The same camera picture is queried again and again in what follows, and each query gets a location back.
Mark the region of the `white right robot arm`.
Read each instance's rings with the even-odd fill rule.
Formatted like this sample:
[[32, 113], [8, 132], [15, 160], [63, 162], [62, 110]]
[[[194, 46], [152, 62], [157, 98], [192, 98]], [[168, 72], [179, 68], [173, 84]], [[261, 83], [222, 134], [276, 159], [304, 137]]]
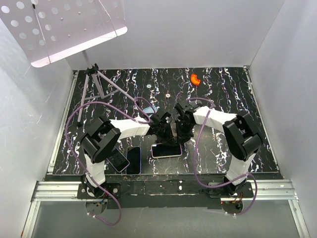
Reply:
[[[178, 112], [178, 119], [175, 121], [177, 141], [187, 142], [193, 137], [193, 128], [196, 125], [201, 125], [194, 149], [194, 176], [199, 185], [207, 189], [223, 187], [228, 196], [235, 197], [242, 191], [251, 161], [262, 147], [263, 137], [248, 113], [221, 112], [215, 109], [215, 104], [210, 100], [205, 100], [210, 104], [209, 106], [203, 106], [201, 103], [203, 100], [203, 98], [190, 98], [178, 102], [174, 106]], [[224, 183], [218, 185], [206, 185], [198, 178], [196, 165], [198, 145], [206, 126], [224, 133], [228, 149], [232, 155]]]

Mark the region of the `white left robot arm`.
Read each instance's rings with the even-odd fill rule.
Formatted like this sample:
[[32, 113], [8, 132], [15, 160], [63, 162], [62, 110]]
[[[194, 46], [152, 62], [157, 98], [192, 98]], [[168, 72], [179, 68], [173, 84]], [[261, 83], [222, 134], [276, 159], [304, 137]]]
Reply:
[[105, 194], [105, 161], [118, 152], [115, 145], [121, 139], [155, 135], [158, 144], [167, 148], [178, 148], [179, 144], [174, 139], [168, 122], [169, 117], [170, 113], [158, 110], [134, 119], [97, 118], [80, 141], [87, 168], [82, 184], [87, 188], [87, 193], [94, 198], [101, 198]]

